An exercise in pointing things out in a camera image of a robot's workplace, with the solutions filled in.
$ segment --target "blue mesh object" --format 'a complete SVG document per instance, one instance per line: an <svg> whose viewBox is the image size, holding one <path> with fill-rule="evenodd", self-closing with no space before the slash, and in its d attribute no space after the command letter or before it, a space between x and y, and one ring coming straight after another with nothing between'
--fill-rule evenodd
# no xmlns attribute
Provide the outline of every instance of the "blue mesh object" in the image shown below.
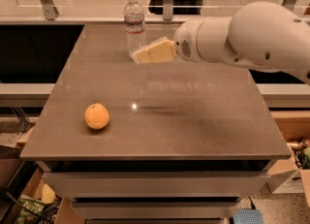
<svg viewBox="0 0 310 224"><path fill-rule="evenodd" d="M233 224L264 224L262 213L257 209L241 209L232 221Z"/></svg>

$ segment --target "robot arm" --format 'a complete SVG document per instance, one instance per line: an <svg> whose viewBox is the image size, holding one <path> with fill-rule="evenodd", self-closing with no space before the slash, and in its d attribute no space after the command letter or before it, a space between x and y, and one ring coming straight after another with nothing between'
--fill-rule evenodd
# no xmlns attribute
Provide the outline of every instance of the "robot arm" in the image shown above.
<svg viewBox="0 0 310 224"><path fill-rule="evenodd" d="M187 61L283 71L310 84L310 26L273 3L249 4L234 17L189 20L174 41Z"/></svg>

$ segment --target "gray tabletop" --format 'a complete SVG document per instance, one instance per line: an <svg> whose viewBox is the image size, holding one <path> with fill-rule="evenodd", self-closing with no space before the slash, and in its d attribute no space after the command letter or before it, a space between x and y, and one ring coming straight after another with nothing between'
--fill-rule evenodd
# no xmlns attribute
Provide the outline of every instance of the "gray tabletop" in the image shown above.
<svg viewBox="0 0 310 224"><path fill-rule="evenodd" d="M177 26L147 25L148 42L172 38ZM83 117L96 102L110 114L99 131ZM21 153L43 161L289 156L247 70L180 59L135 64L122 24L84 27Z"/></svg>

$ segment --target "drawer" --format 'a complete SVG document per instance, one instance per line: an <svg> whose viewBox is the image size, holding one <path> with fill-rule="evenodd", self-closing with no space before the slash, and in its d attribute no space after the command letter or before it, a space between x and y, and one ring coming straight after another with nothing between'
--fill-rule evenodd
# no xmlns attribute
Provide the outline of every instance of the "drawer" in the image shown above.
<svg viewBox="0 0 310 224"><path fill-rule="evenodd" d="M60 197L243 197L268 181L264 172L44 173Z"/></svg>
<svg viewBox="0 0 310 224"><path fill-rule="evenodd" d="M71 203L85 219L224 219L240 210L240 203Z"/></svg>

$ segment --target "bottle label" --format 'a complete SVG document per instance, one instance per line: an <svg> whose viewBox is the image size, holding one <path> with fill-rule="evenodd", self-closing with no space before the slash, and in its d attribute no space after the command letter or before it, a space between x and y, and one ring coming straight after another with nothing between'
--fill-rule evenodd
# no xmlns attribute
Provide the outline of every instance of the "bottle label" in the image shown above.
<svg viewBox="0 0 310 224"><path fill-rule="evenodd" d="M125 15L126 31L130 34L139 34L144 31L144 14L132 13Z"/></svg>

